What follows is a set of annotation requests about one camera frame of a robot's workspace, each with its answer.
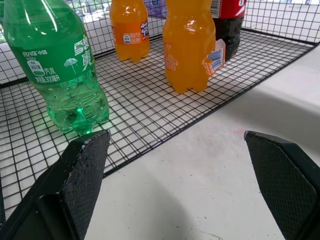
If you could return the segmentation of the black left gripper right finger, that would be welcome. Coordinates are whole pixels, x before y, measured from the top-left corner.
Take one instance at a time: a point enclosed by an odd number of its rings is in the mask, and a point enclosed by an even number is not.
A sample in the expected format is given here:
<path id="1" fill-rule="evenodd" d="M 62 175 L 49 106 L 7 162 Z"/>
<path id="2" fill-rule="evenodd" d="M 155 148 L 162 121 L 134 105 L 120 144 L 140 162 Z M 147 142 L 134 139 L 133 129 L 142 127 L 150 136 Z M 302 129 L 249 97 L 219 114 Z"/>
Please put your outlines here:
<path id="1" fill-rule="evenodd" d="M 320 167 L 294 142 L 244 133 L 260 193 L 285 240 L 320 240 Z"/>

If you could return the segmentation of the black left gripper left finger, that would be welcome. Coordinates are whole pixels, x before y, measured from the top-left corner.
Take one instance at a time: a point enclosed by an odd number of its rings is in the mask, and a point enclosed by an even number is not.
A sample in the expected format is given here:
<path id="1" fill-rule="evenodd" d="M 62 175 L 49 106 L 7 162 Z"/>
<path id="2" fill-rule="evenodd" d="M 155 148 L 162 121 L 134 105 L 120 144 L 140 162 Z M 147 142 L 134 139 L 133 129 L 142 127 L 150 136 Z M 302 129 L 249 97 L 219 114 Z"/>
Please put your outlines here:
<path id="1" fill-rule="evenodd" d="M 84 240 L 111 139 L 100 130 L 71 141 L 0 228 L 0 240 Z"/>

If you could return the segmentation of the green Sprite soda bottle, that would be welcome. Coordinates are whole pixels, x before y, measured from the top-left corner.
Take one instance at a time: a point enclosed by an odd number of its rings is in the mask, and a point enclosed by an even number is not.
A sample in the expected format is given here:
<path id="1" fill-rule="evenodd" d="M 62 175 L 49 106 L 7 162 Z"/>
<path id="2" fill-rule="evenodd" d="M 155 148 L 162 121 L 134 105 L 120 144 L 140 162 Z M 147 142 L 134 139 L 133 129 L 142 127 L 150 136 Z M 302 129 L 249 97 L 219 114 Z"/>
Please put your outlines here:
<path id="1" fill-rule="evenodd" d="M 4 0 L 4 36 L 62 132 L 85 135 L 109 118 L 89 37 L 65 0 Z"/>

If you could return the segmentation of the orange soda bottle intact label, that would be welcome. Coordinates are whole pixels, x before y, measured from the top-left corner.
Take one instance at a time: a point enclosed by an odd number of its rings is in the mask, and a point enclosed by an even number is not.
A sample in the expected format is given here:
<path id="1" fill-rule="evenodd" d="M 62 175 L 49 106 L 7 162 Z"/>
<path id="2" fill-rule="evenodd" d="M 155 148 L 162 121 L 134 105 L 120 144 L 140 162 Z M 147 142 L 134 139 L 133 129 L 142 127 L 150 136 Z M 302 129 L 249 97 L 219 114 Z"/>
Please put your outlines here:
<path id="1" fill-rule="evenodd" d="M 118 58 L 138 63 L 147 57 L 150 35 L 144 0 L 112 0 L 109 15 Z"/>

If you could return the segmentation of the dark cola bottle red label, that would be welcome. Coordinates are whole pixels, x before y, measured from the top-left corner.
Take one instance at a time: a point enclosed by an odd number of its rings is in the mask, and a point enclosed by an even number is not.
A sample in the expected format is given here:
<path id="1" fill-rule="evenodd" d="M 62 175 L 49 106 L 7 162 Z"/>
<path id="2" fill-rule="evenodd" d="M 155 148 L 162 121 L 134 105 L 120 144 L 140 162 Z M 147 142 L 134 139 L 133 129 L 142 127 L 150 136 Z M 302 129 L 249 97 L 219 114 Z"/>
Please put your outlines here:
<path id="1" fill-rule="evenodd" d="M 210 12 L 215 24 L 216 39 L 225 42 L 225 60 L 237 53 L 247 0 L 211 0 Z"/>

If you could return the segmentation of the orange soda bottle torn label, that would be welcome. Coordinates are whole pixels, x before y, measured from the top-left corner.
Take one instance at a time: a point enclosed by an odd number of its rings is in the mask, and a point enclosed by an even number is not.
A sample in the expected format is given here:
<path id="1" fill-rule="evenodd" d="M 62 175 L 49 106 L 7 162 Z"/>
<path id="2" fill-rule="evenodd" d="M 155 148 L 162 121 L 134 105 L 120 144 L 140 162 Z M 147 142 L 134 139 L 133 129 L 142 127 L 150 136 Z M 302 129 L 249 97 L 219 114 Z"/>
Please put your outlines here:
<path id="1" fill-rule="evenodd" d="M 212 0 L 165 0 L 163 27 L 165 75 L 178 94 L 202 92 L 225 64 L 226 44 L 216 39 Z"/>

